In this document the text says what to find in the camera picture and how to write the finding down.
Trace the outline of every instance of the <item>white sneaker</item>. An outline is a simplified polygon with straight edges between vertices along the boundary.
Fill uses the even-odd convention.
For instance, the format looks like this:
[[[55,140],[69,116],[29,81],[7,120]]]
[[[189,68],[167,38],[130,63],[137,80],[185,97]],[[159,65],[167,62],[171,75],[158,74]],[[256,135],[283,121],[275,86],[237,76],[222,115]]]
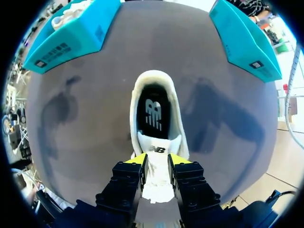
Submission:
[[[181,111],[174,83],[158,70],[142,73],[135,82],[130,106],[132,157],[147,152],[148,173],[142,197],[151,203],[174,198],[168,154],[189,158]]]

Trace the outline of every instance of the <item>person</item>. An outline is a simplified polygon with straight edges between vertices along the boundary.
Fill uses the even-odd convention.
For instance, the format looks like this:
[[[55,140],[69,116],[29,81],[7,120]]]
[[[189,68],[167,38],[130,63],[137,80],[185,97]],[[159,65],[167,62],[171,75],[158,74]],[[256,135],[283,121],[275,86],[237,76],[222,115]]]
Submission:
[[[243,13],[245,13],[249,18],[258,23],[259,21],[271,16],[272,9],[270,5],[266,4],[262,0],[226,0]]]

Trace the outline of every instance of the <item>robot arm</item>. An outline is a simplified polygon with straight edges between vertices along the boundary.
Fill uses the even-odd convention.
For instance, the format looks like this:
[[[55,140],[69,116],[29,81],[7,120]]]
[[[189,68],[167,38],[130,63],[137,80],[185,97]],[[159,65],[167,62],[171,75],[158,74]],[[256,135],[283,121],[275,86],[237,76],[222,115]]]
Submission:
[[[181,220],[186,228],[197,227],[269,227],[277,217],[272,205],[280,195],[274,192],[266,202],[256,201],[238,211],[222,209],[220,195],[204,178],[198,162],[168,155],[169,174],[178,200]],[[118,162],[105,189],[96,195],[96,207],[77,200],[74,209],[55,213],[54,228],[132,228],[139,199],[147,177],[147,155],[143,153],[126,162]]]

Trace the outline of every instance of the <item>floor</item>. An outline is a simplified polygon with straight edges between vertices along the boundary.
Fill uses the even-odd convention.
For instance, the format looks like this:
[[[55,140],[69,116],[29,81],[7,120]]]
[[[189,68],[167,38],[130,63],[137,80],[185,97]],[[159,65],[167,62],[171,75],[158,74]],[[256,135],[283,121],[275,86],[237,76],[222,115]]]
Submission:
[[[304,142],[304,133],[295,133]],[[278,130],[274,154],[268,171],[251,187],[245,190],[233,204],[241,210],[248,204],[265,201],[273,192],[297,190],[304,174],[304,151],[293,141],[288,131]],[[281,214],[292,200],[292,195],[278,199],[273,210]]]

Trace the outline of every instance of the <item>teal box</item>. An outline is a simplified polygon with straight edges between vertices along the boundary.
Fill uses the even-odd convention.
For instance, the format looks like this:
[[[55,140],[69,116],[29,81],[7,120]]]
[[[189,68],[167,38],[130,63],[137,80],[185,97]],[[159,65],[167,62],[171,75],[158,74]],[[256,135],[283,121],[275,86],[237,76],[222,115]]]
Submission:
[[[25,69],[43,74],[71,59],[100,51],[120,0],[94,0],[79,18],[55,31],[52,19],[81,1],[72,1],[47,21],[28,52]]]
[[[222,40],[228,62],[263,82],[282,79],[275,52],[266,34],[246,14],[218,0],[209,14]]]

